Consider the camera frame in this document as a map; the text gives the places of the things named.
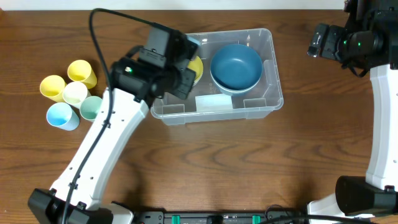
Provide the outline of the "yellow bowl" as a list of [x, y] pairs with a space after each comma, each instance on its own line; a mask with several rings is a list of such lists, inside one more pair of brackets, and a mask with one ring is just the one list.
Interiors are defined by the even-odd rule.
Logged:
[[196, 85], [201, 79], [204, 71], [203, 62], [201, 61], [201, 58], [199, 56], [196, 56], [194, 60], [190, 61], [187, 68], [195, 72], [196, 75], [193, 85]]

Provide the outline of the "green cup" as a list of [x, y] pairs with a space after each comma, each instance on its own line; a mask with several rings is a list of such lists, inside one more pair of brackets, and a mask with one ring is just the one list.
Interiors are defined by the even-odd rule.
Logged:
[[103, 100], [98, 96], [89, 96], [80, 106], [80, 115], [83, 119], [93, 122], [101, 108]]

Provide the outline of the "cream cup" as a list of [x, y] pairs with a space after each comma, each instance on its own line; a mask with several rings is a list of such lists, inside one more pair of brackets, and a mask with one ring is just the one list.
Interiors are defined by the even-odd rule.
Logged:
[[91, 93], [82, 82], [71, 82], [64, 88], [62, 96], [66, 103], [80, 109], [83, 101], [90, 97]]

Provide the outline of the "beige bowl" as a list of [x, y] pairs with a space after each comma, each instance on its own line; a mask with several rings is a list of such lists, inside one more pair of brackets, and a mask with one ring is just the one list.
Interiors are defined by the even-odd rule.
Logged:
[[220, 92], [224, 93], [225, 95], [231, 95], [232, 96], [232, 95], [243, 95], [243, 94], [246, 94], [247, 92], [251, 91], [259, 83], [259, 81], [257, 81], [255, 84], [253, 84], [249, 88], [245, 88], [243, 90], [232, 90], [232, 89], [223, 87], [216, 80], [213, 80], [213, 83], [215, 84], [215, 86], [218, 87]]

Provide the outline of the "blue bowl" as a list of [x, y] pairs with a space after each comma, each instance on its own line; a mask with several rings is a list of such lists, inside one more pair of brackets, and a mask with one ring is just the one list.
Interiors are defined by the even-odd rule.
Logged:
[[243, 90], [260, 81], [262, 60], [254, 49], [246, 45], [226, 45], [212, 57], [210, 73], [212, 79], [223, 87]]
[[215, 83], [215, 86], [221, 93], [228, 95], [228, 96], [242, 96], [242, 95], [245, 95], [245, 94], [249, 93], [250, 91], [252, 91], [255, 87], [255, 85], [253, 85], [253, 86], [243, 89], [243, 90], [232, 90], [232, 89], [223, 87], [217, 83]]

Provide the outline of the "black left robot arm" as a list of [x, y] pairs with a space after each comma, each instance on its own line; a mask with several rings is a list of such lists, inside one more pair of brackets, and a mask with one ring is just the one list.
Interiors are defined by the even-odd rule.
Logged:
[[145, 45], [112, 64], [101, 108], [74, 158], [50, 189], [35, 189], [29, 198], [38, 222], [132, 223], [132, 210], [102, 203], [104, 190], [153, 102], [166, 93], [187, 98], [195, 79], [188, 64], [199, 48], [193, 37], [155, 23]]

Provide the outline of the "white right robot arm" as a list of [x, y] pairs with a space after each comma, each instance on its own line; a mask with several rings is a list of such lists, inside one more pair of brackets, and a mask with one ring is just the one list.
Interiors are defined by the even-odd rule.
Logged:
[[307, 204], [310, 223], [397, 215], [397, 1], [346, 1], [345, 26], [319, 24], [307, 54], [336, 61], [373, 91], [373, 140], [364, 176], [343, 175]]

